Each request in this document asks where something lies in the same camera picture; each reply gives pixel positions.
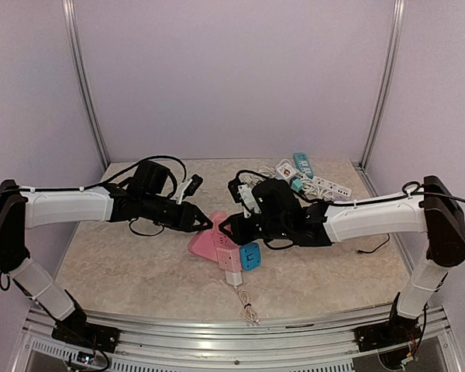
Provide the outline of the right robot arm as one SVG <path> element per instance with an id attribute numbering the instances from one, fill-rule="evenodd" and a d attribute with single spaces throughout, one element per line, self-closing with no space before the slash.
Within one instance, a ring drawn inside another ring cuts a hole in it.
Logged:
<path id="1" fill-rule="evenodd" d="M 267 178 L 241 192 L 229 190 L 244 211 L 230 215 L 219 230 L 239 246 L 280 239 L 288 246 L 327 247 L 349 239 L 394 233 L 425 233 L 428 246 L 393 303 L 381 338 L 396 344 L 416 327 L 448 271 L 465 261 L 465 199 L 452 195 L 436 176 L 410 181 L 391 195 L 348 202 L 308 200 L 286 181 Z"/>

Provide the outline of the pink cube socket adapter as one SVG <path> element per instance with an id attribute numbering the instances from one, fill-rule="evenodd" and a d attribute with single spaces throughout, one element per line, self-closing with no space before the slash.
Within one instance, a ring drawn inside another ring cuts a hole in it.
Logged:
<path id="1" fill-rule="evenodd" d="M 218 247 L 216 249 L 216 254 L 221 269 L 233 273 L 242 270 L 239 247 L 233 249 Z"/>

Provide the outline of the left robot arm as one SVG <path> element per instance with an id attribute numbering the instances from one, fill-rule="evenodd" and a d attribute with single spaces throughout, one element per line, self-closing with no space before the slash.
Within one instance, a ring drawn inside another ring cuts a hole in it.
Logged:
<path id="1" fill-rule="evenodd" d="M 185 199 L 203 180 L 194 174 L 177 181 L 171 169 L 151 156 L 130 166 L 123 181 L 110 177 L 76 188 L 34 188 L 13 180 L 0 184 L 0 274 L 6 274 L 78 345 L 93 328 L 81 306 L 35 261 L 26 248 L 26 230 L 67 222 L 132 222 L 146 219 L 163 229 L 198 233 L 212 221 Z"/>

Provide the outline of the blue square plug adapter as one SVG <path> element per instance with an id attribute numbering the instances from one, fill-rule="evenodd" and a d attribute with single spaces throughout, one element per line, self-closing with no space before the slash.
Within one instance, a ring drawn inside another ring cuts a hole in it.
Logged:
<path id="1" fill-rule="evenodd" d="M 251 271 L 261 265 L 261 252 L 258 243 L 248 243 L 239 248 L 242 270 Z"/>

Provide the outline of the pink triangular power socket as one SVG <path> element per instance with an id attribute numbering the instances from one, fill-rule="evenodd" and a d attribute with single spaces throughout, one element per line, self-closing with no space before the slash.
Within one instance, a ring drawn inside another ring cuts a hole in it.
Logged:
<path id="1" fill-rule="evenodd" d="M 209 219 L 213 223 L 211 229 L 198 232 L 189 242 L 188 251 L 197 256 L 212 260 L 225 268 L 229 253 L 237 245 L 225 234 L 219 231 L 219 224 L 224 222 L 227 214 L 224 211 L 213 212 Z"/>

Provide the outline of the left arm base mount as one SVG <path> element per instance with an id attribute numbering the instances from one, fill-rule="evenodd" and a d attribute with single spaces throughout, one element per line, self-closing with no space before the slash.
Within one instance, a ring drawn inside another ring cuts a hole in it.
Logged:
<path id="1" fill-rule="evenodd" d="M 114 353 L 120 330 L 115 327 L 86 323 L 80 330 L 71 331 L 57 325 L 51 337 L 55 340 L 105 353 Z"/>

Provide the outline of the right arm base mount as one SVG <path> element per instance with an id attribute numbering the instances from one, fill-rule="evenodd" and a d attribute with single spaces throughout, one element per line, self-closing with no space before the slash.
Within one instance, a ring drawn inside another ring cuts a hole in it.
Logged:
<path id="1" fill-rule="evenodd" d="M 422 333 L 418 326 L 410 329 L 402 326 L 390 326 L 386 322 L 364 325 L 354 330 L 359 351 L 367 352 L 418 340 Z"/>

